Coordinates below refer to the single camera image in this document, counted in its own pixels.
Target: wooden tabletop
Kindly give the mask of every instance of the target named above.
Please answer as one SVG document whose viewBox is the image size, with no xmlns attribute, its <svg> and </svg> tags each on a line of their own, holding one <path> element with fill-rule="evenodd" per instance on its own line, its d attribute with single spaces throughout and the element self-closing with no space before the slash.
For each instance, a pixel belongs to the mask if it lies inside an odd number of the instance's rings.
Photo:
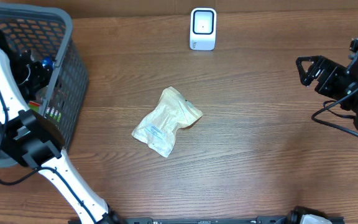
<svg viewBox="0 0 358 224">
<path fill-rule="evenodd" d="M 74 21 L 90 83 L 70 158 L 91 188 L 124 217 L 244 218 L 303 205 L 358 223 L 358 139 L 310 120 L 327 99 L 301 85 L 295 66 L 304 55 L 347 65 L 358 10 L 218 14 L 212 52 L 189 49 L 189 21 Z M 131 132 L 169 86 L 204 116 L 164 158 Z M 5 180 L 26 172 L 0 171 Z M 0 223 L 71 218 L 40 175 L 0 185 Z"/>
</svg>

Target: basket hole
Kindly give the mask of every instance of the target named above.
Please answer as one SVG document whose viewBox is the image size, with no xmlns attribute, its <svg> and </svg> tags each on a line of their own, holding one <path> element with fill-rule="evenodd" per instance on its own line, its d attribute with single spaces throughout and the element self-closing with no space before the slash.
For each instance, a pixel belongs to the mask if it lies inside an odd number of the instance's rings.
<svg viewBox="0 0 358 224">
<path fill-rule="evenodd" d="M 0 24 L 0 29 L 3 29 L 3 28 L 5 28 L 5 27 L 7 27 L 6 24 Z"/>
</svg>

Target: crumpled plastic bag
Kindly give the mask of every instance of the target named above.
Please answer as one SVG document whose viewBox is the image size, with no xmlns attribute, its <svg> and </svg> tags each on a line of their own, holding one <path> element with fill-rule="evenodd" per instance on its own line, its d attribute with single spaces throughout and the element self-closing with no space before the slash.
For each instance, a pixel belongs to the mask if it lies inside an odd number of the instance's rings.
<svg viewBox="0 0 358 224">
<path fill-rule="evenodd" d="M 173 87 L 164 89 L 157 107 L 132 132 L 161 156 L 168 157 L 176 141 L 178 129 L 192 125 L 203 113 Z"/>
</svg>

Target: plastic basket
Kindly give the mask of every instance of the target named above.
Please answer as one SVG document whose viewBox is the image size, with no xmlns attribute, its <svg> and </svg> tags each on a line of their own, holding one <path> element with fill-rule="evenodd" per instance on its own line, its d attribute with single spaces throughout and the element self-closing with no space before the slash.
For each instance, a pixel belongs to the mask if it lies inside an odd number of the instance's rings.
<svg viewBox="0 0 358 224">
<path fill-rule="evenodd" d="M 0 29 L 17 53 L 34 50 L 55 58 L 52 78 L 39 113 L 55 124 L 69 150 L 88 87 L 88 73 L 71 39 L 73 22 L 61 9 L 0 3 Z M 16 164 L 0 153 L 0 167 Z"/>
</svg>

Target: black cable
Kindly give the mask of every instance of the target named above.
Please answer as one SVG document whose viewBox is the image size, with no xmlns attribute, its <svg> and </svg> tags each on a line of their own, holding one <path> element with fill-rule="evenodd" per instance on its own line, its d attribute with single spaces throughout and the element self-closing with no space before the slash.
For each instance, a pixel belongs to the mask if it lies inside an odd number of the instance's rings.
<svg viewBox="0 0 358 224">
<path fill-rule="evenodd" d="M 335 103 L 336 100 L 327 100 L 323 103 L 323 107 L 326 107 L 327 103 Z M 330 109 L 328 109 L 329 112 L 331 112 L 333 115 L 338 116 L 340 118 L 346 118 L 346 119 L 355 119 L 356 116 L 354 115 L 346 115 L 346 114 L 339 114 L 339 113 L 335 113 L 333 111 L 331 111 Z"/>
<path fill-rule="evenodd" d="M 2 125 L 2 133 L 1 133 L 1 137 L 0 137 L 0 151 L 1 151 L 1 145 L 2 145 L 2 140 L 4 138 L 4 135 L 6 133 L 6 127 L 7 127 L 7 122 L 9 121 L 9 115 L 8 115 L 8 109 L 6 107 L 4 98 L 2 97 L 2 93 L 0 91 L 0 100 L 1 100 L 1 104 L 2 104 L 2 109 L 4 110 L 5 113 L 5 122 L 4 124 L 0 124 Z M 91 212 L 89 211 L 89 209 L 85 206 L 84 202 L 80 200 L 80 198 L 77 196 L 77 194 L 73 191 L 73 189 L 70 187 L 70 185 L 67 183 L 67 181 L 57 172 L 57 170 L 52 169 L 50 167 L 38 167 L 36 169 L 34 169 L 32 172 L 28 173 L 27 175 L 25 175 L 24 177 L 20 178 L 17 181 L 13 181 L 13 182 L 5 182 L 3 180 L 0 179 L 0 184 L 3 185 L 15 185 L 18 184 L 24 180 L 26 180 L 27 178 L 31 177 L 32 175 L 34 175 L 35 173 L 38 173 L 38 171 L 40 170 L 50 170 L 51 172 L 53 172 L 54 174 L 56 174 L 60 180 L 62 180 L 62 182 L 66 185 L 67 189 L 70 191 L 70 193 L 74 196 L 74 198 L 77 200 L 78 204 L 81 205 L 81 207 L 84 208 L 84 210 L 87 212 L 87 214 L 89 215 L 89 217 L 91 217 L 92 222 L 96 223 L 96 220 L 94 219 L 94 217 L 92 216 Z"/>
<path fill-rule="evenodd" d="M 352 93 L 350 93 L 350 94 L 348 94 L 347 96 L 345 96 L 344 98 L 342 98 L 342 99 L 340 99 L 340 100 L 337 100 L 337 101 L 335 101 L 333 104 L 328 105 L 327 107 L 324 107 L 324 108 L 318 110 L 318 111 L 315 112 L 313 115 L 311 115 L 311 119 L 312 119 L 313 121 L 316 121 L 316 122 L 319 123 L 319 124 L 323 124 L 323 125 L 326 125 L 326 126 L 329 126 L 329 127 L 332 127 L 332 128 L 336 128 L 336 129 L 338 129 L 338 130 L 344 131 L 344 132 L 346 132 L 346 133 L 349 133 L 349 134 L 351 134 L 351 135 L 354 135 L 354 136 L 358 137 L 358 133 L 355 132 L 355 131 L 352 131 L 352 130 L 347 129 L 347 128 L 345 128 L 345 127 L 342 127 L 342 126 L 340 126 L 340 125 L 332 124 L 332 123 L 330 123 L 330 122 L 323 121 L 323 120 L 320 120 L 320 119 L 317 119 L 317 118 L 316 118 L 317 115 L 319 115 L 319 114 L 321 114 L 322 112 L 324 112 L 324 111 L 326 111 L 326 110 L 329 110 L 329 109 L 331 109 L 332 107 L 334 107 L 334 106 L 336 106 L 336 105 L 338 105 L 338 104 L 340 104 L 340 103 L 346 101 L 347 99 L 349 99 L 352 95 L 356 94 L 357 92 L 358 92 L 358 88 L 355 89 Z"/>
</svg>

